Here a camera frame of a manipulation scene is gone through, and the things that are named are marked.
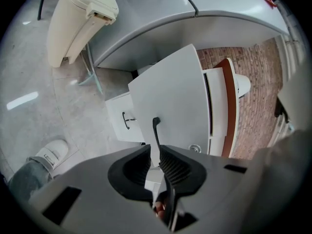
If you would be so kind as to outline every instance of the jeans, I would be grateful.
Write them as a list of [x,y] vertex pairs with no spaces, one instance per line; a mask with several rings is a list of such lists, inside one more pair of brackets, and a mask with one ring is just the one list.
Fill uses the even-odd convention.
[[32,194],[52,180],[52,167],[44,158],[31,157],[13,175],[8,187],[15,198],[28,201]]

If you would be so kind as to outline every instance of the black handle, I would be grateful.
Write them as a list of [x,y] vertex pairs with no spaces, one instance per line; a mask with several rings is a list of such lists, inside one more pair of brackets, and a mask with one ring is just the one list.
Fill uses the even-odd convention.
[[158,139],[158,134],[157,134],[157,125],[158,124],[160,124],[160,118],[159,117],[153,118],[154,135],[155,135],[155,139],[156,139],[156,142],[157,142],[158,149],[160,151],[160,144],[159,144],[159,139]]
[[130,127],[127,125],[127,121],[136,121],[136,119],[125,119],[125,112],[122,112],[123,121],[125,122],[126,128],[129,130]]

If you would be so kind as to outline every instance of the brick wall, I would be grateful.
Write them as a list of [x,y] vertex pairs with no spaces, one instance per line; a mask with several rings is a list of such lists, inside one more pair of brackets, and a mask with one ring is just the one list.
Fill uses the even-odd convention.
[[276,124],[274,108],[277,93],[282,88],[282,69],[275,40],[250,48],[211,48],[197,53],[203,69],[230,58],[235,72],[250,79],[249,93],[239,99],[234,157],[251,159],[256,150],[268,145]]

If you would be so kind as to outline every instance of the shoe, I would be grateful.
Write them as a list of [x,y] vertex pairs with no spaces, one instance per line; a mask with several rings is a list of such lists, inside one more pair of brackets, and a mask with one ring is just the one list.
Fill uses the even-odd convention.
[[44,158],[55,169],[68,153],[68,145],[62,139],[46,144],[35,156]]

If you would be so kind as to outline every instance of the black slot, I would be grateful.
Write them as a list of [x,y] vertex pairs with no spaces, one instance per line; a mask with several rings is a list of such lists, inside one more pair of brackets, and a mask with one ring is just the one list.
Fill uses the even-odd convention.
[[242,166],[226,165],[224,168],[241,174],[244,174],[247,171],[247,168]]
[[175,230],[174,232],[177,232],[197,221],[197,218],[195,218],[190,213],[185,213],[184,215],[178,215],[176,224],[175,224]]
[[211,139],[209,140],[209,150],[208,150],[208,154],[210,154],[210,147],[211,147]]
[[137,77],[138,77],[138,72],[137,72],[137,70],[132,71],[132,72],[131,72],[131,75],[132,75],[132,79],[133,79],[133,80],[134,80],[135,78],[137,78]]
[[210,95],[210,87],[207,79],[207,75],[204,74],[205,84],[207,88],[207,95],[208,95],[208,106],[209,106],[209,124],[210,124],[210,135],[213,134],[213,106],[211,104],[211,95]]
[[80,189],[67,187],[42,214],[55,224],[60,225],[80,193]]

